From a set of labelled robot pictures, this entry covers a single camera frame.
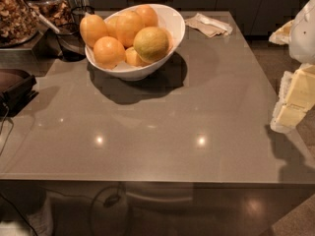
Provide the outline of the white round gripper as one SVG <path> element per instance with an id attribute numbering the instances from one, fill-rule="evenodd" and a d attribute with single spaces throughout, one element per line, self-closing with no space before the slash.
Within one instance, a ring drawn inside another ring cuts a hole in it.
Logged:
<path id="1" fill-rule="evenodd" d="M 279 101 L 270 127 L 278 133 L 289 133 L 315 105 L 315 0 L 309 0 L 293 21 L 274 31 L 273 44 L 289 46 L 291 58 L 302 64 L 294 73 L 285 71 L 281 79 Z"/>

